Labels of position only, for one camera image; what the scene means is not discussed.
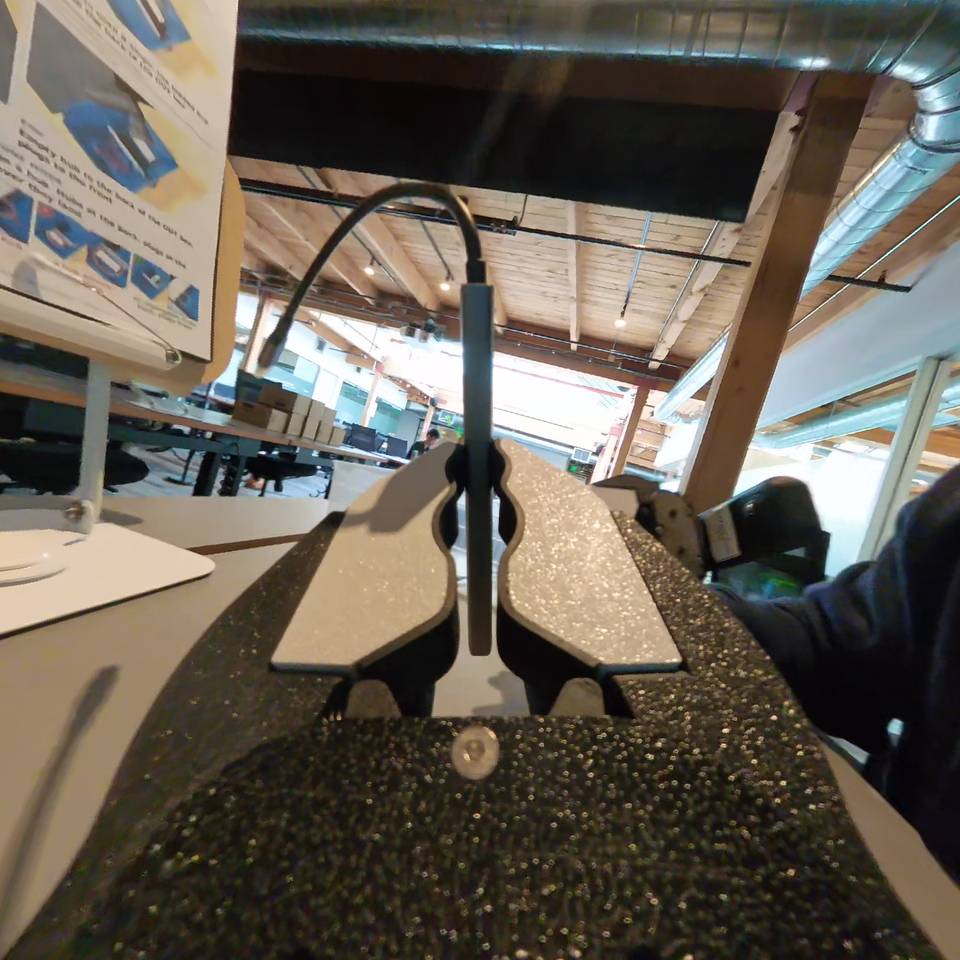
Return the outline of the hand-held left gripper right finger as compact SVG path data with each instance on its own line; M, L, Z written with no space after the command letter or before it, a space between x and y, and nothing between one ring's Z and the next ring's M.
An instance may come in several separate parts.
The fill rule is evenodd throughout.
M607 503L511 439L494 445L499 536L496 644L529 703L573 680L670 674L683 656Z

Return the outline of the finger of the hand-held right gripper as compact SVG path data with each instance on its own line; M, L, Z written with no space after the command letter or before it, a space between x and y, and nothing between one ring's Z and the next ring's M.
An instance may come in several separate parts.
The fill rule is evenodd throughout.
M654 499L660 484L633 474L618 474L591 484L611 513L622 513L638 525L659 525Z

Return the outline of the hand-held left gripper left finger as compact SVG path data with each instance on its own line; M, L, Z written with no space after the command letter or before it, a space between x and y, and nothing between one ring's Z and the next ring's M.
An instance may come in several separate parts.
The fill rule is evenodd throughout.
M398 703L433 703L459 652L462 446L444 441L343 513L270 666L378 681Z

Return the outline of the person's right forearm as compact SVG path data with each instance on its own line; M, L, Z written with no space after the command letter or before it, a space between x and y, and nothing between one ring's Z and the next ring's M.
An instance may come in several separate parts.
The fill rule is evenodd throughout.
M798 597L713 588L811 723L869 755L865 777L959 880L959 468L898 514L875 559Z

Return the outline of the row of black office chairs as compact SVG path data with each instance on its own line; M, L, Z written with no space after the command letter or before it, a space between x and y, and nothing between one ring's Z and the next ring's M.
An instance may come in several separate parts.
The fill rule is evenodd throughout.
M344 445L354 450L406 459L409 444L403 438L379 432L371 426L353 424L344 436Z

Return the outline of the stack of cardboard boxes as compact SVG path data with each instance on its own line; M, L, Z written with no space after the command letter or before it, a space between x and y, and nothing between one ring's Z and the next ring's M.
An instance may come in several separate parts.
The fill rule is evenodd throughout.
M336 425L335 409L270 380L242 379L236 386L232 418L333 447L342 446L346 437L345 429Z

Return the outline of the wooden top office desk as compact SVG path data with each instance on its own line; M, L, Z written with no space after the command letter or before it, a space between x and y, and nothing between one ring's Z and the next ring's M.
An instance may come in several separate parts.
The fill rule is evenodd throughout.
M307 462L309 457L306 451L310 451L311 456L322 464L332 464L338 460L386 464L394 468L407 464L407 459L402 457L269 430L236 421L226 414L197 408L188 408L186 413L179 413L114 399L109 404L109 414L138 424L110 426L109 438L141 447L198 453L200 461L192 488L195 497L211 497L214 494L226 458L230 458L233 464L227 468L229 476L225 495L235 497L247 462L257 456L264 445L279 450L294 450L297 462Z

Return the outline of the black office chair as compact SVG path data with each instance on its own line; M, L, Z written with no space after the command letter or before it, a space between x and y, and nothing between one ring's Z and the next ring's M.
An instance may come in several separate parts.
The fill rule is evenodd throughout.
M37 495L65 496L80 483L82 449L67 442L35 440L1 441L1 492L32 491ZM150 473L148 464L120 446L105 453L103 486L116 493L120 486L142 481Z

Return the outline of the black hanging ceiling panel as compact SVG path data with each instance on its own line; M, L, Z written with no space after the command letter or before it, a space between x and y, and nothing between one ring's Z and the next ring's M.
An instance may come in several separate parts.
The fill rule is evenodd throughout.
M228 146L260 162L742 223L778 119L778 110L242 70Z

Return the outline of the printed instruction sheet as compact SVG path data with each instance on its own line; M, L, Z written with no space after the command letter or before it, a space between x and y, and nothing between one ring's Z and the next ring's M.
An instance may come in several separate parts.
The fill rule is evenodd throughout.
M210 361L238 6L1 3L2 330Z

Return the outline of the silver ventilation duct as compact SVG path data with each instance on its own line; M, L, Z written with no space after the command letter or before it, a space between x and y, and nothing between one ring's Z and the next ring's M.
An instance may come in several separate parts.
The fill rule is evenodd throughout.
M750 443L757 450L788 450L818 445L864 431L896 431L906 414L915 372L869 390L758 430Z
M830 215L807 294L958 163L958 2L241 2L242 70L798 114L787 74L913 90Z

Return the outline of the wooden support post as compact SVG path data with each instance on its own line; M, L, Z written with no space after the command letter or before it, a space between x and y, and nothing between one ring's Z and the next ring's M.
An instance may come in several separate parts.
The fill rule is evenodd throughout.
M874 83L829 72L811 89L678 485L696 514L734 493Z

